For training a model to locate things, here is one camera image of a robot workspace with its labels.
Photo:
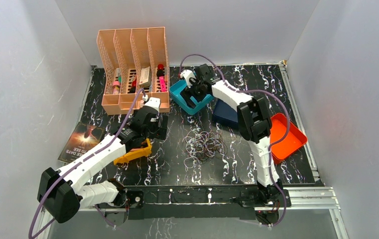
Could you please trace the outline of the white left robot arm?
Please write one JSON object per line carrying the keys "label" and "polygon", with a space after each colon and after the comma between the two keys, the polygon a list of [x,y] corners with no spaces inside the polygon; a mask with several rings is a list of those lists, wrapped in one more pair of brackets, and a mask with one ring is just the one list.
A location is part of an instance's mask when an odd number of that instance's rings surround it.
{"label": "white left robot arm", "polygon": [[166,138],[168,117],[159,117],[160,101],[151,98],[125,122],[116,134],[109,134],[74,162],[54,170],[46,169],[40,180],[37,199],[58,223],[64,223],[83,208],[102,203],[122,207],[127,202],[125,186],[116,179],[87,185],[93,176],[141,146],[148,138]]}

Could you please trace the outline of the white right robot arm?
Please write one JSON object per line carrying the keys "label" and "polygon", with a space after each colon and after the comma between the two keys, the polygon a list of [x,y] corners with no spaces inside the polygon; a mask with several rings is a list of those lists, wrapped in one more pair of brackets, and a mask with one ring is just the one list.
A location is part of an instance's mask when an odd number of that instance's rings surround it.
{"label": "white right robot arm", "polygon": [[271,155],[272,121],[266,100],[238,90],[216,76],[206,64],[194,70],[180,70],[178,76],[186,82],[180,95],[188,107],[194,108],[196,102],[211,95],[237,113],[239,133],[248,142],[257,169],[257,197],[263,205],[272,206],[278,200],[282,184]]}

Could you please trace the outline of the yellow plastic parts bin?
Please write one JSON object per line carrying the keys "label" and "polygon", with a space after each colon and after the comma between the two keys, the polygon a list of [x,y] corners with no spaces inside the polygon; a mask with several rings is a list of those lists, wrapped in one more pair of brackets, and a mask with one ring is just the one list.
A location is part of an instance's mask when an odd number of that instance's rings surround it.
{"label": "yellow plastic parts bin", "polygon": [[130,152],[126,153],[125,155],[115,159],[113,161],[114,165],[129,163],[132,160],[141,158],[141,157],[148,157],[152,153],[152,144],[150,140],[147,138],[139,148],[134,148]]}

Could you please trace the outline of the dark blue plastic tray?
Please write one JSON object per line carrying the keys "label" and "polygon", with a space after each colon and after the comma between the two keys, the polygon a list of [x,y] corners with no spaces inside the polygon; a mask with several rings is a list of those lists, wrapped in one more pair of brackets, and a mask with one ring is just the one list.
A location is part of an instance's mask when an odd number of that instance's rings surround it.
{"label": "dark blue plastic tray", "polygon": [[237,112],[220,99],[213,109],[212,122],[231,129],[239,129]]}

